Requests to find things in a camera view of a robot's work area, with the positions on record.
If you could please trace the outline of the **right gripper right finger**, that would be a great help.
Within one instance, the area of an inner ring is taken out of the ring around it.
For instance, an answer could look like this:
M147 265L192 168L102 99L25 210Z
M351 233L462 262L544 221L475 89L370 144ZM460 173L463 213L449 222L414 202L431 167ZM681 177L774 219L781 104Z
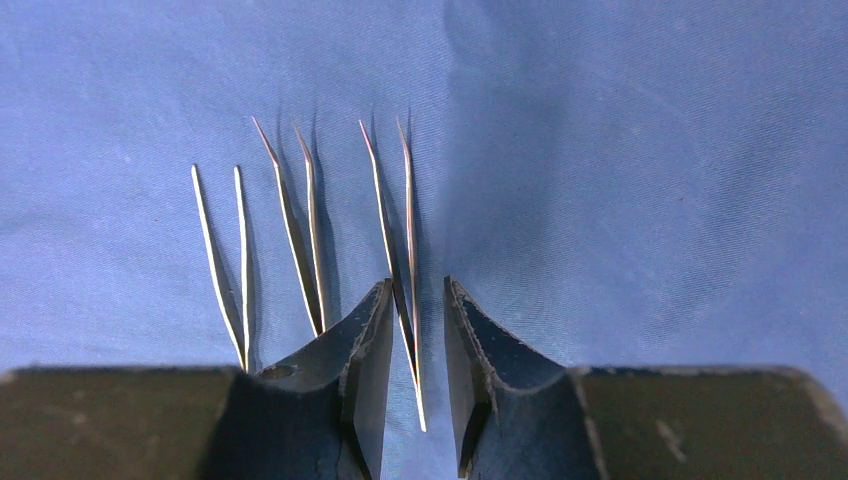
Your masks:
M843 479L847 421L787 367L565 367L444 281L463 479Z

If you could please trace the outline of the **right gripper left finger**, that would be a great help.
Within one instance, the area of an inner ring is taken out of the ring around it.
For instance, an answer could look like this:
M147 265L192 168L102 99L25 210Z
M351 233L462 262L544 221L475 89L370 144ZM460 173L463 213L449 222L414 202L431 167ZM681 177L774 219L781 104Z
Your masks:
M5 479L376 479L392 284L248 374L236 367L56 367L1 378Z

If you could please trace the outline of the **steel toothed tissue forceps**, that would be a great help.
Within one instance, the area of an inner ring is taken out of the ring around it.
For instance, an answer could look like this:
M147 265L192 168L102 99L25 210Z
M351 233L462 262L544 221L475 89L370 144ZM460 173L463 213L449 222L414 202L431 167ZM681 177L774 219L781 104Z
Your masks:
M305 235L295 214L292 195L289 193L279 156L259 121L255 117L252 120L271 160L283 222L301 294L313 334L318 337L330 326L331 306L325 275L323 236L318 210L316 162L301 131L295 125L294 130L302 150L306 172L308 233Z

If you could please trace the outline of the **steel tweezers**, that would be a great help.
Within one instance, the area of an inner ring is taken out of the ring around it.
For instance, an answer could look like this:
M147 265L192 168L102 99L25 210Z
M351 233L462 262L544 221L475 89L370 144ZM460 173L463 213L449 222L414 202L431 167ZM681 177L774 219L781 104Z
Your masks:
M248 374L257 371L254 347L256 340L256 283L253 261L253 241L249 222L246 195L239 166L233 168L234 189L239 223L240 293L235 290L226 271L226 262L216 241L208 214L204 188L197 164L191 165L192 185L204 238L207 261L215 297L230 340L242 370Z

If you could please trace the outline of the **steel dressing forceps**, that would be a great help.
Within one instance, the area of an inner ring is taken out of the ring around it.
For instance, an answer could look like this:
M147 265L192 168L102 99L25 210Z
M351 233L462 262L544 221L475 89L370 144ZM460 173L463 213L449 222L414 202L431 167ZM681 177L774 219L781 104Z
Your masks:
M392 294L397 319L403 337L404 350L415 392L419 427L422 432L426 433L428 431L428 423L422 380L421 302L417 242L418 209L410 138L404 127L398 125L397 129L402 146L405 178L402 237L403 248L406 254L406 267L402 268L395 230L389 216L386 189L383 186L383 179L380 173L377 149L367 131L364 121L359 120L358 125L370 158L383 247L392 282Z

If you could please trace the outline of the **blue surgical wrap cloth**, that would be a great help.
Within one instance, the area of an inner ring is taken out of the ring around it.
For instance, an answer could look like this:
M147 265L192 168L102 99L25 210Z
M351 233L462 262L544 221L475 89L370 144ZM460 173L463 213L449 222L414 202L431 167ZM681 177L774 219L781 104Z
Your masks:
M311 337L264 148L316 161L336 315L387 273L367 128L418 207L420 423L394 341L382 475L452 479L442 280L569 364L786 364L847 398L843 1L5 1L1 365L224 364L197 168L254 354Z

